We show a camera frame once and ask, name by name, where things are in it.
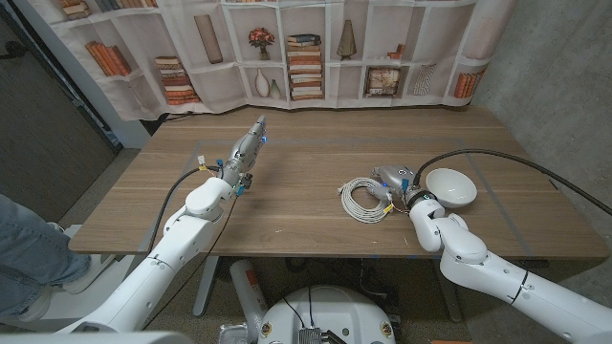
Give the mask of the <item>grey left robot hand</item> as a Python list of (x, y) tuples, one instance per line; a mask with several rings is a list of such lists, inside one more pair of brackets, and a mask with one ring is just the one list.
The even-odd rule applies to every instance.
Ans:
[(262, 115), (248, 133), (233, 145), (221, 179), (235, 186), (254, 167), (259, 150), (266, 141), (266, 117)]

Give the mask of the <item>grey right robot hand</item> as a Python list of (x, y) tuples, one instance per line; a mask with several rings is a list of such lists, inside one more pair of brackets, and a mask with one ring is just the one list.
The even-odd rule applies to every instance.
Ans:
[(392, 201), (394, 195), (401, 197), (413, 183), (415, 172), (404, 165), (383, 165), (374, 167), (372, 175), (381, 179), (381, 184), (368, 186), (370, 194), (382, 201)]

